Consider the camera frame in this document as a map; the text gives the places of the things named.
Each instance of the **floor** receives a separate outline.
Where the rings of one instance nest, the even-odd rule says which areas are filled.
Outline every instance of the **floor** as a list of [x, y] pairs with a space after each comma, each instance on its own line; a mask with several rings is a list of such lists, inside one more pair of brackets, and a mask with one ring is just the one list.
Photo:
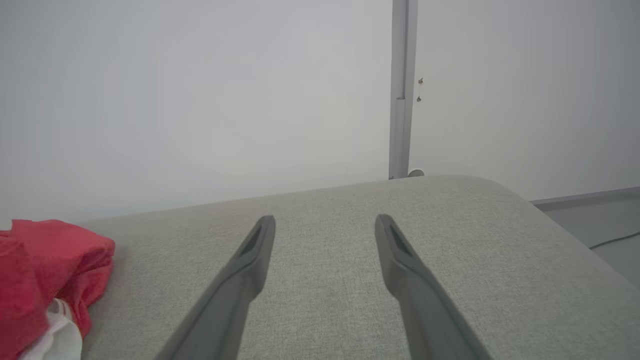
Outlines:
[[[587, 247], [640, 231], [640, 190], [537, 204]], [[640, 236], [593, 250], [640, 288]]]

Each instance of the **gray upholstered ottoman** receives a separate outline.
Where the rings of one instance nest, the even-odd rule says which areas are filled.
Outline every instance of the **gray upholstered ottoman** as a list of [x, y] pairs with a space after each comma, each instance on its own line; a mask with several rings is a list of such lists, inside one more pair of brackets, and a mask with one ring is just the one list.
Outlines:
[[640, 356], [640, 291], [499, 184], [413, 177], [107, 218], [116, 241], [90, 308], [86, 359], [148, 359], [255, 221], [277, 222], [269, 273], [240, 358], [406, 358], [374, 221], [394, 217], [496, 358]]

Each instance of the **white wall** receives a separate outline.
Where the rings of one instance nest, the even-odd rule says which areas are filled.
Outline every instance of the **white wall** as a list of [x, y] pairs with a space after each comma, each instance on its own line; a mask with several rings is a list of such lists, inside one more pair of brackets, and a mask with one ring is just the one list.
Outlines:
[[420, 0], [410, 169], [529, 200], [640, 186], [640, 2]]
[[391, 0], [0, 4], [0, 225], [386, 179]]

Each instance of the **black cable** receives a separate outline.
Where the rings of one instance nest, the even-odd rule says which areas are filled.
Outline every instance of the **black cable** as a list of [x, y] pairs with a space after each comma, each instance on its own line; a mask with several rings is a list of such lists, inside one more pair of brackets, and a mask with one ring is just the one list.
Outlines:
[[633, 238], [634, 236], [638, 236], [638, 235], [640, 235], [640, 231], [638, 231], [638, 232], [637, 232], [637, 233], [635, 233], [635, 234], [631, 234], [631, 235], [623, 236], [623, 237], [621, 237], [621, 238], [617, 238], [617, 239], [613, 239], [613, 240], [605, 241], [605, 242], [603, 242], [603, 243], [599, 243], [598, 245], [594, 245], [594, 246], [590, 247], [589, 249], [593, 250], [593, 249], [595, 249], [595, 248], [597, 248], [597, 247], [601, 247], [602, 245], [607, 245], [608, 243], [612, 243], [612, 242], [614, 242], [614, 241], [618, 241], [618, 240], [624, 240], [624, 239]]

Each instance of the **red cloth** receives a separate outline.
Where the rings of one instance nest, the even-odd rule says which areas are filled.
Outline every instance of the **red cloth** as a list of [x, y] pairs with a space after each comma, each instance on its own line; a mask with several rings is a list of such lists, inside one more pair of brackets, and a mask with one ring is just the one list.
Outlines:
[[48, 328], [47, 306], [66, 301], [84, 337], [87, 307], [113, 268], [113, 240], [59, 220], [14, 220], [0, 231], [0, 359], [15, 358]]

